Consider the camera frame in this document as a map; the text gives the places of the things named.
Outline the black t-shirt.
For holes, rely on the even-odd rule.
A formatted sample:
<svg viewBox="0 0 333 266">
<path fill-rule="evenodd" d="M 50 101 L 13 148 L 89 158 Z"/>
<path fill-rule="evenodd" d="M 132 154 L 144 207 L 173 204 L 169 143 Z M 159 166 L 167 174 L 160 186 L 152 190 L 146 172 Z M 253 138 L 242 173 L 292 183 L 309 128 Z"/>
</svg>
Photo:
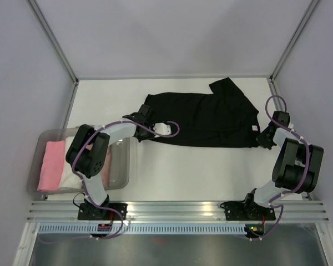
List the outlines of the black t-shirt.
<svg viewBox="0 0 333 266">
<path fill-rule="evenodd" d="M 209 85 L 211 94 L 149 94 L 153 122 L 173 121 L 172 138 L 156 142 L 189 147 L 253 148 L 260 134 L 258 110 L 230 78 Z"/>
</svg>

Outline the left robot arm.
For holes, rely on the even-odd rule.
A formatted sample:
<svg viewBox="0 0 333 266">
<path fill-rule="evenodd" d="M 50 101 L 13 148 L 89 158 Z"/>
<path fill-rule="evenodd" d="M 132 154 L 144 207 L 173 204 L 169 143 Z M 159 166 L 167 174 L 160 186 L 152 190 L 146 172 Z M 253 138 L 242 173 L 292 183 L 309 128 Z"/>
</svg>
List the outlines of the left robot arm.
<svg viewBox="0 0 333 266">
<path fill-rule="evenodd" d="M 153 114 L 151 107 L 142 105 L 137 112 L 108 125 L 92 127 L 84 124 L 78 128 L 65 160 L 82 181 L 84 189 L 85 199 L 79 205 L 80 221 L 120 219 L 119 214 L 109 206 L 109 196 L 100 177 L 108 148 L 126 138 L 134 137 L 142 141 L 154 137 Z"/>
</svg>

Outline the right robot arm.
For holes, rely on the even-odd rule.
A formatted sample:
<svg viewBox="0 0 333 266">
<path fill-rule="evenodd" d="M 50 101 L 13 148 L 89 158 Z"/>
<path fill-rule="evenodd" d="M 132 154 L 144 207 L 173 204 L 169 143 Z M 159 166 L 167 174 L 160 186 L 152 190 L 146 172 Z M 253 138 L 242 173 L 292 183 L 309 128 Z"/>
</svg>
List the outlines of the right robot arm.
<svg viewBox="0 0 333 266">
<path fill-rule="evenodd" d="M 257 137 L 261 147 L 280 148 L 271 180 L 246 195 L 242 212 L 248 220 L 274 220 L 274 203 L 291 193 L 312 192 L 317 185 L 324 149 L 307 144 L 289 128 L 290 115 L 275 111 L 268 127 Z"/>
</svg>

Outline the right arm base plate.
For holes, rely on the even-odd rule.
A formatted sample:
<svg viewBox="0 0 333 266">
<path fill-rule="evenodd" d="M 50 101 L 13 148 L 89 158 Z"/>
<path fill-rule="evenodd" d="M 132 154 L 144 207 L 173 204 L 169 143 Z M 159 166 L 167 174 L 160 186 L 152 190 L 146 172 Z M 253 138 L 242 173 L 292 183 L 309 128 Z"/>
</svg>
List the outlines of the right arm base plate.
<svg viewBox="0 0 333 266">
<path fill-rule="evenodd" d="M 274 210 L 251 203 L 246 205 L 241 202 L 223 202 L 220 208 L 224 210 L 227 221 L 274 221 Z"/>
</svg>

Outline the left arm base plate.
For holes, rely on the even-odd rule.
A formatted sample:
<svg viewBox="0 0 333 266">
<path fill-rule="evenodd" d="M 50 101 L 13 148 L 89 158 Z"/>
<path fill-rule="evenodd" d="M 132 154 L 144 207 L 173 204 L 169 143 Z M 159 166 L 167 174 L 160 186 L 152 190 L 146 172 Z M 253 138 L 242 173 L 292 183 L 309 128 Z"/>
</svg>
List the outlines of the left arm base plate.
<svg viewBox="0 0 333 266">
<path fill-rule="evenodd" d="M 126 203 L 108 203 L 106 207 L 119 212 L 123 219 L 126 218 L 128 213 Z M 77 216 L 79 221 L 121 221 L 120 216 L 114 212 L 106 209 L 94 207 L 91 203 L 81 203 Z"/>
</svg>

